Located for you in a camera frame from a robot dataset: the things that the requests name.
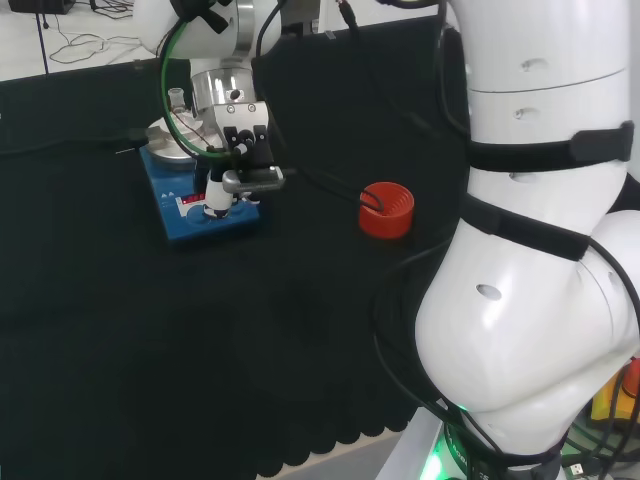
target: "blue base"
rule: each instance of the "blue base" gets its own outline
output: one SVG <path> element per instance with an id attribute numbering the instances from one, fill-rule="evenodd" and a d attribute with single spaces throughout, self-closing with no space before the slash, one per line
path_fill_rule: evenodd
<path id="1" fill-rule="evenodd" d="M 183 197 L 193 195 L 193 172 L 172 171 L 158 165 L 146 148 L 140 149 L 144 168 L 149 176 L 153 195 L 158 204 L 167 238 L 171 242 L 215 235 L 251 224 L 260 219 L 255 205 L 238 202 L 226 218 L 216 220 L 204 214 L 203 202 L 194 203 L 183 216 L 187 206 L 178 206 Z"/>

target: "white cylinder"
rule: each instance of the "white cylinder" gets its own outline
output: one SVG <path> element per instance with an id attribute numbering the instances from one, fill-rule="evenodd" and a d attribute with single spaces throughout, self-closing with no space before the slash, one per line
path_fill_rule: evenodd
<path id="1" fill-rule="evenodd" d="M 204 198 L 206 206 L 216 212 L 226 212 L 233 204 L 233 194 L 224 191 L 222 182 L 211 180 L 211 173 L 207 177 L 207 190 Z"/>
<path id="2" fill-rule="evenodd" d="M 469 91 L 473 140 L 559 142 L 582 130 L 616 129 L 631 118 L 629 72 L 602 80 L 519 93 Z"/>
<path id="3" fill-rule="evenodd" d="M 469 89 L 515 92 L 627 68 L 629 0 L 452 0 Z"/>

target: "black tablecloth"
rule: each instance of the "black tablecloth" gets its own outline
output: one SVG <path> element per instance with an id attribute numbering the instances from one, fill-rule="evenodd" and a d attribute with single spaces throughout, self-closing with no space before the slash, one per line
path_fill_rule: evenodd
<path id="1" fill-rule="evenodd" d="M 344 34 L 283 41 L 257 66 L 290 166 L 411 189 L 401 242 L 366 237 L 355 205 L 292 178 L 256 231 L 170 248 L 135 152 L 0 160 L 7 479 L 253 478 L 405 427 L 415 405 L 379 367 L 366 308 L 387 267 L 457 218 L 467 167 L 433 101 L 435 33 L 431 19 L 364 32 L 381 83 L 432 135 L 386 109 Z M 448 90 L 464 109 L 450 45 Z M 0 84 L 0 151 L 144 127 L 159 116 L 154 79 L 140 63 Z"/>

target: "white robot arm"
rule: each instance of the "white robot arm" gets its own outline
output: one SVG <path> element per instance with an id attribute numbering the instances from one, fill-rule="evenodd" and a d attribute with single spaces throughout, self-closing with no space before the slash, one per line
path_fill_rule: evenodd
<path id="1" fill-rule="evenodd" d="M 470 201 L 595 238 L 640 288 L 640 212 L 607 215 L 625 181 L 626 158 L 592 151 L 607 139 L 624 143 L 631 118 L 629 0 L 450 3 L 467 63 L 472 144 L 501 157 L 499 168 L 471 168 Z M 211 10 L 227 30 L 215 34 L 198 18 L 176 46 L 174 55 L 192 63 L 197 115 L 218 130 L 250 129 L 257 117 L 268 122 L 250 60 L 275 5 L 216 3 Z M 137 0 L 134 16 L 150 51 L 178 19 L 168 0 Z M 275 18 L 263 52 L 279 32 Z M 592 135 L 585 144 L 580 132 L 600 132 L 593 149 Z M 571 155 L 564 147 L 598 161 L 565 168 Z M 211 196 L 207 191 L 211 208 L 226 201 L 214 187 Z M 538 455 L 563 439 L 589 399 L 640 350 L 636 314 L 617 273 L 592 249 L 571 259 L 472 223 L 460 221 L 423 300 L 418 352 L 438 389 L 503 452 Z M 450 460 L 448 476 L 463 477 Z M 564 479 L 562 470 L 545 475 Z"/>
<path id="2" fill-rule="evenodd" d="M 134 7 L 134 21 L 140 39 L 150 52 L 160 52 L 163 42 L 179 17 L 174 2 L 139 0 Z M 213 12 L 225 24 L 216 33 L 201 17 L 189 22 L 171 52 L 172 58 L 188 59 L 191 63 L 193 111 L 200 133 L 209 144 L 233 150 L 235 147 L 256 147 L 267 143 L 269 114 L 266 104 L 259 101 L 253 83 L 251 60 L 256 55 L 260 30 L 276 6 L 276 0 L 233 0 L 210 2 Z M 268 52 L 280 38 L 280 16 L 276 15 L 262 37 L 262 53 Z M 160 137 L 168 137 L 166 122 L 158 122 Z M 162 152 L 183 155 L 176 148 L 162 144 Z M 284 177 L 279 168 L 269 166 L 268 175 L 255 175 L 257 181 L 246 183 L 230 165 L 212 168 L 206 178 L 205 213 L 224 218 L 233 202 L 233 195 L 256 189 L 279 188 Z"/>

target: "red cup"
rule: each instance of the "red cup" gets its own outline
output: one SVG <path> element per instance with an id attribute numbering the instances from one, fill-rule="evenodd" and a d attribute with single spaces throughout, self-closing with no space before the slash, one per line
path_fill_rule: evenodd
<path id="1" fill-rule="evenodd" d="M 374 183 L 365 191 L 380 198 L 384 211 L 377 212 L 361 206 L 360 228 L 372 237 L 384 240 L 404 237 L 413 223 L 415 200 L 411 192 L 402 185 L 390 182 Z M 360 199 L 371 206 L 378 206 L 376 199 L 364 192 Z"/>

